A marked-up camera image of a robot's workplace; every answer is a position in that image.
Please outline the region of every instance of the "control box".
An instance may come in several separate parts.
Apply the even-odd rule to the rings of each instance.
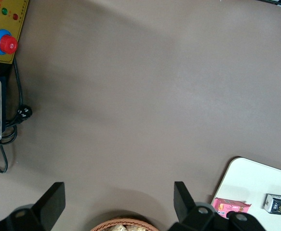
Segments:
[[[0,63],[11,64],[29,0],[0,0]]]

